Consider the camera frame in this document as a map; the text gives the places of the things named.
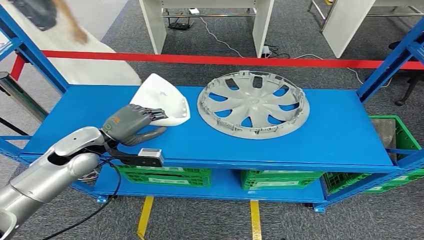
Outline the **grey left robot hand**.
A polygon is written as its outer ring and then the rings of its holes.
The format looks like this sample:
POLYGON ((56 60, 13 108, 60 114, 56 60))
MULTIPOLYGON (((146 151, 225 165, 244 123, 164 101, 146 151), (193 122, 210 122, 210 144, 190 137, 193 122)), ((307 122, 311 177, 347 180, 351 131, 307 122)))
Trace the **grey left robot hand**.
POLYGON ((139 133, 139 131, 151 122, 167 117, 161 108, 128 104, 107 118, 101 131, 113 141, 131 147, 163 134, 167 129, 165 126, 144 133, 139 133))

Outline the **person's hand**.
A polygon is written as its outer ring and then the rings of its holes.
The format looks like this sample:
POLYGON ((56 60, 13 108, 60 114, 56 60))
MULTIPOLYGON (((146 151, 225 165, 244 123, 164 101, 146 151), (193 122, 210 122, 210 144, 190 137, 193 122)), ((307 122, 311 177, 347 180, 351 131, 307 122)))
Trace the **person's hand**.
POLYGON ((74 27, 72 29, 72 34, 74 39, 80 44, 86 44, 88 42, 87 34, 80 28, 74 27))

